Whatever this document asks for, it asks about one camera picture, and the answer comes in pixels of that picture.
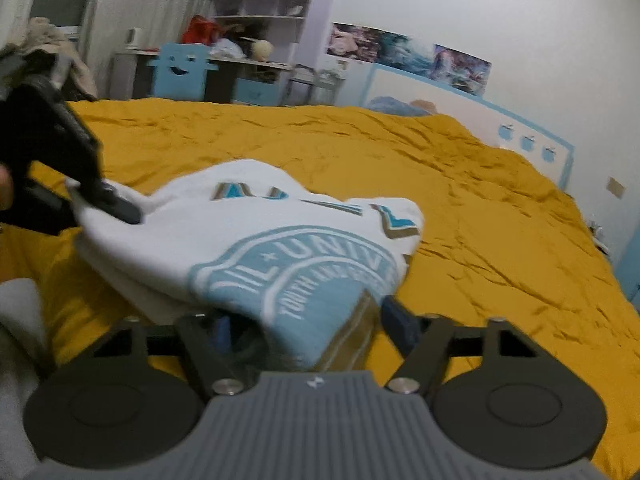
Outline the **anime wall poster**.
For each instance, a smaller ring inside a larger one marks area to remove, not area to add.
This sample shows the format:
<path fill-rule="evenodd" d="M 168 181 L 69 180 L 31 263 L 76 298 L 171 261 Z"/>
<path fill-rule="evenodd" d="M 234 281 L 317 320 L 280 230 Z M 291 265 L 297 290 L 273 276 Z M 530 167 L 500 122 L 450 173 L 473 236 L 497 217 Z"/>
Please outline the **anime wall poster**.
<path fill-rule="evenodd" d="M 449 87 L 482 96 L 491 62 L 440 44 L 420 44 L 397 32 L 345 23 L 333 23 L 326 54 L 369 64 L 381 64 Z"/>

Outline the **white blue headboard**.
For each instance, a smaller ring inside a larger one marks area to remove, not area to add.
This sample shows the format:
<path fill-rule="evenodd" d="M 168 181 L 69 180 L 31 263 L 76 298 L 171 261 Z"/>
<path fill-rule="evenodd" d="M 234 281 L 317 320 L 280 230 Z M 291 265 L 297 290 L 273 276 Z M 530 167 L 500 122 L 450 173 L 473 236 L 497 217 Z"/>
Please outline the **white blue headboard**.
<path fill-rule="evenodd" d="M 432 102 L 439 113 L 457 119 L 484 143 L 520 154 L 559 188 L 567 187 L 574 145 L 517 114 L 446 84 L 374 64 L 361 102 L 380 96 L 406 103 Z"/>

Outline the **blue pillow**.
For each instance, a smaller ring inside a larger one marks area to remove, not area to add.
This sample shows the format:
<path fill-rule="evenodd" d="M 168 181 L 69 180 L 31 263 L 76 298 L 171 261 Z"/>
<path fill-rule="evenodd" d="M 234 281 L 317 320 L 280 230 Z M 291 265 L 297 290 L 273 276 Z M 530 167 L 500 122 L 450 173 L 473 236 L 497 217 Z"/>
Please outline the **blue pillow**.
<path fill-rule="evenodd" d="M 424 117 L 433 115 L 433 112 L 430 110 L 430 106 L 430 102 L 426 102 L 425 104 L 410 104 L 404 101 L 399 101 L 392 96 L 377 96 L 367 102 L 367 105 L 364 108 L 371 112 L 378 112 L 387 115 Z"/>

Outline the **white Nevada sweatshirt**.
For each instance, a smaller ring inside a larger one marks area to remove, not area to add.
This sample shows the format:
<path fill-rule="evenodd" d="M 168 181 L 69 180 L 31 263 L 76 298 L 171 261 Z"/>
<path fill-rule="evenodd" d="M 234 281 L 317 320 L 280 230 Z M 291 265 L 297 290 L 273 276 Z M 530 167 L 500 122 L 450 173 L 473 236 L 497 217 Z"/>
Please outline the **white Nevada sweatshirt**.
<path fill-rule="evenodd" d="M 152 195 L 128 224 L 67 185 L 81 257 L 152 322 L 223 308 L 257 323 L 270 370 L 359 370 L 383 298 L 397 292 L 424 228 L 403 197 L 337 200 L 283 170 L 232 160 Z"/>

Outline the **white blue desk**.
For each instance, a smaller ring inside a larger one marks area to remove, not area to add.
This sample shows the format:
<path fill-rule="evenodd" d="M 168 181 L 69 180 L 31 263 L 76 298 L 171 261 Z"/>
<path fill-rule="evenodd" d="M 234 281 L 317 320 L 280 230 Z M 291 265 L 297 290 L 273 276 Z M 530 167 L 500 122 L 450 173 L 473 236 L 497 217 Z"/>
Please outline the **white blue desk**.
<path fill-rule="evenodd" d="M 127 101 L 152 96 L 156 51 L 127 50 L 113 55 L 107 99 Z M 284 82 L 293 67 L 285 63 L 257 62 L 243 58 L 216 58 L 216 70 L 206 76 L 203 100 L 257 106 L 278 106 Z"/>

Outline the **blue smiley face chair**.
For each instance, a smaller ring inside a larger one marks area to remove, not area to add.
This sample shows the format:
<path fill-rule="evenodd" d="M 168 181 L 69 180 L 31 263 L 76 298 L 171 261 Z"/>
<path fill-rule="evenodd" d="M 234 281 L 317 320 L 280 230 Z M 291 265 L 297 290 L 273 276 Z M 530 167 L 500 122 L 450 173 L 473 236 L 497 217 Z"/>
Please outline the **blue smiley face chair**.
<path fill-rule="evenodd" d="M 205 44 L 163 44 L 154 60 L 151 96 L 174 101 L 204 99 L 209 72 L 218 70 L 210 62 L 210 47 Z"/>

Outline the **white wall shelf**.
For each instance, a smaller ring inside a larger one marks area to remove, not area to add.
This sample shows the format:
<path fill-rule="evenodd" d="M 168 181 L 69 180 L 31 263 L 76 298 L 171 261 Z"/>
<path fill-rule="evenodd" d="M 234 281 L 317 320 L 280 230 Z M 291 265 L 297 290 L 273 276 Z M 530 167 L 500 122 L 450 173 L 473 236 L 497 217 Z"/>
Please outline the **white wall shelf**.
<path fill-rule="evenodd" d="M 294 64 L 312 0 L 208 0 L 207 16 L 243 49 L 257 40 L 273 46 L 271 62 Z"/>

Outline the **beige wall switch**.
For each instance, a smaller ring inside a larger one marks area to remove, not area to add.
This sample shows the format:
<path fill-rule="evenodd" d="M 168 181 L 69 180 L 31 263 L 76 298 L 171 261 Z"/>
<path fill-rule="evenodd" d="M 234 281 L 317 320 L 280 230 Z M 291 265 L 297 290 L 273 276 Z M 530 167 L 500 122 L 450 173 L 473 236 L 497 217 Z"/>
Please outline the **beige wall switch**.
<path fill-rule="evenodd" d="M 626 188 L 620 183 L 619 180 L 616 180 L 613 177 L 608 178 L 608 184 L 606 185 L 606 189 L 613 196 L 621 200 L 625 194 Z"/>

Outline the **grey metal stool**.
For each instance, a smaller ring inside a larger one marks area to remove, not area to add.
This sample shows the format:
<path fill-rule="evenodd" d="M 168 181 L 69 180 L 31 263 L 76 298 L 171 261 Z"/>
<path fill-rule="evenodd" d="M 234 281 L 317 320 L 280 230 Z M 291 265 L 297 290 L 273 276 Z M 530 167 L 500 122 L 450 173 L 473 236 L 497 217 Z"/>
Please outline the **grey metal stool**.
<path fill-rule="evenodd" d="M 304 64 L 295 64 L 284 87 L 280 105 L 293 106 L 291 98 L 294 86 L 298 84 L 306 88 L 303 105 L 334 106 L 344 82 L 345 78 L 333 70 L 315 70 Z"/>

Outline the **blue wardrobe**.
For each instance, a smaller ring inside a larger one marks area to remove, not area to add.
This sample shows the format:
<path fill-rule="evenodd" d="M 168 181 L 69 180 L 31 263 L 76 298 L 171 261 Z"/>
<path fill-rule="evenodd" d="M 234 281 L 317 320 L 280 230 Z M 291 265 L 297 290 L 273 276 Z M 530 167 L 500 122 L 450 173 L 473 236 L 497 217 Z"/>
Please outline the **blue wardrobe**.
<path fill-rule="evenodd" d="M 636 310 L 640 307 L 640 226 L 634 231 L 626 249 L 615 268 L 616 280 L 620 283 L 626 299 Z"/>

